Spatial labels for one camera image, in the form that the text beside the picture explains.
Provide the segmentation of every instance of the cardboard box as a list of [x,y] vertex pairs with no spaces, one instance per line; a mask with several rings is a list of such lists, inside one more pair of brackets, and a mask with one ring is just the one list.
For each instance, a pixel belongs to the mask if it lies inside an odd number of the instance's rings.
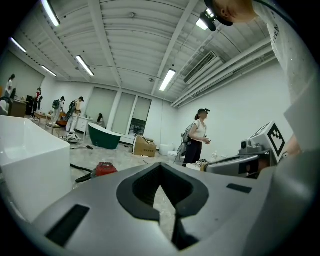
[[157,151],[157,145],[145,137],[137,135],[133,143],[133,153],[138,156],[147,156],[154,158]]
[[202,162],[201,163],[201,168],[200,168],[200,172],[204,172],[205,171],[205,166],[208,164],[208,162]]

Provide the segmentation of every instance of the fluorescent ceiling light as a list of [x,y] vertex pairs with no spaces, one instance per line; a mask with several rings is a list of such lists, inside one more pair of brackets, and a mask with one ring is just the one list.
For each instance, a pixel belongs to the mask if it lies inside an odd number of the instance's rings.
[[160,87],[160,91],[164,91],[166,89],[166,87],[168,86],[168,84],[170,83],[170,81],[172,80],[175,74],[176,74],[175,70],[169,69],[168,74],[166,74],[165,79],[163,80],[163,83]]
[[18,44],[18,42],[17,42],[16,40],[14,40],[12,37],[10,37],[10,39],[11,39],[11,41],[12,41],[16,46],[19,47],[19,49],[20,49],[21,51],[23,51],[24,53],[27,52],[26,49],[23,48],[20,44]]
[[95,74],[91,71],[91,69],[87,66],[87,64],[85,63],[85,61],[81,58],[80,55],[78,55],[76,57],[76,59],[78,60],[78,62],[80,62],[80,64],[84,67],[84,69],[89,73],[90,76],[94,76]]
[[199,28],[202,28],[203,30],[207,30],[208,29],[208,26],[206,25],[206,23],[204,23],[204,21],[202,19],[199,19],[197,22],[196,22],[196,25],[199,27]]
[[53,73],[52,71],[47,69],[45,66],[42,66],[42,68],[44,68],[46,71],[48,71],[51,75],[54,75],[55,77],[57,76],[55,73]]
[[210,15],[211,18],[213,18],[214,14],[212,13],[212,11],[209,8],[206,9],[206,12]]
[[60,24],[60,20],[58,19],[57,15],[55,14],[51,4],[48,2],[48,0],[41,0],[41,2],[42,2],[42,5],[43,5],[46,13],[48,14],[49,18],[51,19],[53,25],[58,27]]

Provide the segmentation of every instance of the white bathtub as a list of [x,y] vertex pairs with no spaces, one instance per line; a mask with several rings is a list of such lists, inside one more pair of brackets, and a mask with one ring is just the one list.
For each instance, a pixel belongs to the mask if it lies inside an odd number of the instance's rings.
[[72,190],[70,145],[28,119],[0,116],[0,165],[28,222]]

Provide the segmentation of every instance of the white box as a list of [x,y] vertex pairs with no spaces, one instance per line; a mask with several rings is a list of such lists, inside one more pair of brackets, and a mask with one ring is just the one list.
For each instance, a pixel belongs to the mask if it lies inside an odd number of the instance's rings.
[[252,145],[260,144],[265,149],[272,149],[276,162],[279,163],[284,153],[286,142],[274,121],[261,127],[249,140]]
[[25,118],[0,116],[0,164],[28,222],[73,188],[70,145]]

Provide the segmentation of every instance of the chair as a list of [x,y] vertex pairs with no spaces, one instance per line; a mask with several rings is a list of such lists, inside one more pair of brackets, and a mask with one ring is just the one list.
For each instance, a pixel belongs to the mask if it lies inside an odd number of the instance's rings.
[[54,135],[54,129],[58,129],[58,137],[60,138],[60,130],[61,127],[54,127],[54,124],[49,124],[49,122],[53,119],[54,117],[50,114],[48,114],[46,116],[46,122],[45,122],[45,126],[44,126],[44,130],[46,131],[46,128],[49,127],[51,128],[51,134]]

